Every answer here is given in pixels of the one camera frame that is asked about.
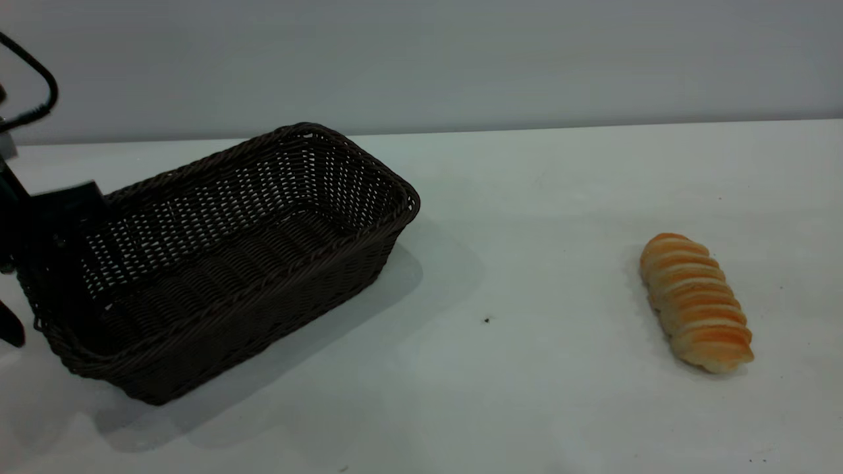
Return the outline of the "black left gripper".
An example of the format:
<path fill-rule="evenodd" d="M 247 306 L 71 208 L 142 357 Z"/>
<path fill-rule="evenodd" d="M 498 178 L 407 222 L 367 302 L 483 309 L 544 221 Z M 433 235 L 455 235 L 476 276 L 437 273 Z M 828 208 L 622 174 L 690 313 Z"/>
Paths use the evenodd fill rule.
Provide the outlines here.
<path fill-rule="evenodd" d="M 29 267 L 36 316 L 75 316 L 91 308 L 85 232 L 108 210 L 94 181 L 31 196 L 2 159 L 1 273 Z M 3 301 L 0 337 L 15 348 L 25 345 L 24 326 Z"/>

